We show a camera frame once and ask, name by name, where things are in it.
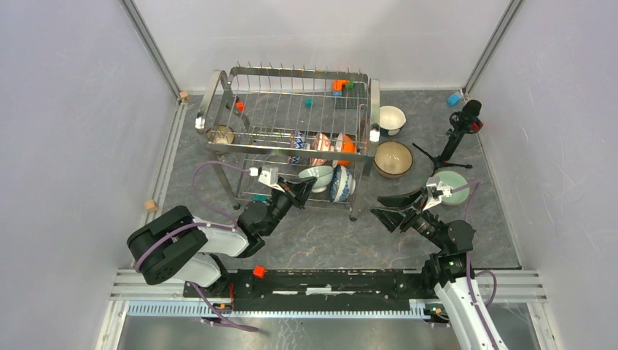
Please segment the green dotted white bowl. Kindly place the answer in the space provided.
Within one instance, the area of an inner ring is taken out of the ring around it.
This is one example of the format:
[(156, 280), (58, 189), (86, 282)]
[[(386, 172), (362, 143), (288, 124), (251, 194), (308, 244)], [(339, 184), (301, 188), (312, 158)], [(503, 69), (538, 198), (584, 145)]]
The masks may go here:
[(311, 192), (312, 193), (322, 193), (324, 192), (329, 184), (331, 183), (334, 176), (334, 169), (331, 166), (314, 166), (310, 168), (306, 168), (298, 173), (298, 179), (305, 179), (309, 177), (317, 178), (315, 184), (313, 185)]

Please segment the blue floral bowl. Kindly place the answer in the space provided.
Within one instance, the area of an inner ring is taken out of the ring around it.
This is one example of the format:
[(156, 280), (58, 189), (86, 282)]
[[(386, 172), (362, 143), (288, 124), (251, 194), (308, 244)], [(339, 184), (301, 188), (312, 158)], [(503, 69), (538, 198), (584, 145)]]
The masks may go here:
[(356, 180), (352, 170), (342, 165), (336, 166), (332, 186), (329, 190), (329, 201), (331, 203), (342, 203), (354, 193), (355, 188)]

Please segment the pink speckled bowl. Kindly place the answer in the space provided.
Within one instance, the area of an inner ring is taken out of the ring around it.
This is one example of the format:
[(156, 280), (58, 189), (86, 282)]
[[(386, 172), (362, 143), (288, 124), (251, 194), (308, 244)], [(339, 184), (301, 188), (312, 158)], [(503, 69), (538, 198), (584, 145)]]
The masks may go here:
[(385, 178), (404, 176), (413, 163), (411, 150), (398, 141), (385, 141), (376, 150), (374, 164), (378, 173)]

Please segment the pale green bowl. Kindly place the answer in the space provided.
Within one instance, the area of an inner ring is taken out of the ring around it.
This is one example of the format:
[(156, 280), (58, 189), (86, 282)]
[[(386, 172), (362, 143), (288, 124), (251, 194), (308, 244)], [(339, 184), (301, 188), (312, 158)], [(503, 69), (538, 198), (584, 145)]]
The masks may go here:
[[(456, 171), (439, 171), (435, 174), (446, 185), (451, 186), (454, 190), (467, 185), (467, 180)], [(442, 203), (446, 205), (456, 206), (467, 201), (470, 196), (470, 189), (465, 188), (453, 193), (450, 197), (444, 197)]]

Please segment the teal and white bowl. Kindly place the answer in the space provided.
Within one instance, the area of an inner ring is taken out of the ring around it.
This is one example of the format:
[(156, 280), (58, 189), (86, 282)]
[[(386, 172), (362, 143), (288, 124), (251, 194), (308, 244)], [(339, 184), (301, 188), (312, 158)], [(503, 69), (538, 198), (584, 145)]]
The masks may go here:
[(395, 136), (400, 132), (406, 123), (405, 113), (395, 106), (380, 107), (380, 135)]

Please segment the black patterned bowl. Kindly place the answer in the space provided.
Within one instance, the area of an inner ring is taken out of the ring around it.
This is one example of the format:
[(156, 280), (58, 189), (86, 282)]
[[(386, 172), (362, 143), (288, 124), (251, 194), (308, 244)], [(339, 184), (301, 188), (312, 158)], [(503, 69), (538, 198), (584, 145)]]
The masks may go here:
[(206, 131), (206, 139), (212, 144), (233, 144), (234, 130), (227, 125), (215, 125)]

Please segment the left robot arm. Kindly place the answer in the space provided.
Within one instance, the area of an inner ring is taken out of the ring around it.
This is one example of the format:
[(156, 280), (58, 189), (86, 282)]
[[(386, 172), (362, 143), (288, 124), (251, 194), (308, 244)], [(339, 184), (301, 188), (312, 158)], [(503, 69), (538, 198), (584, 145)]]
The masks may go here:
[(220, 297), (229, 278), (219, 255), (246, 258), (258, 252), (291, 208), (304, 207), (316, 182), (314, 176), (279, 178), (271, 196), (247, 203), (234, 225), (210, 222), (176, 206), (128, 237), (134, 268), (148, 285), (183, 279)]

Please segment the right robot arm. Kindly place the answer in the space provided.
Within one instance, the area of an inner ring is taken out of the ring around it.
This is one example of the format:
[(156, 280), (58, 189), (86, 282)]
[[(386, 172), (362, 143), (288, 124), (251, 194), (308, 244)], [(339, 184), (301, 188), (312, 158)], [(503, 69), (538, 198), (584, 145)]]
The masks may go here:
[(425, 262), (421, 289), (438, 298), (462, 349), (506, 349), (482, 300), (470, 253), (475, 230), (464, 219), (445, 223), (430, 208), (452, 195), (451, 187), (428, 185), (401, 195), (378, 197), (371, 213), (389, 232), (413, 229), (439, 248)]

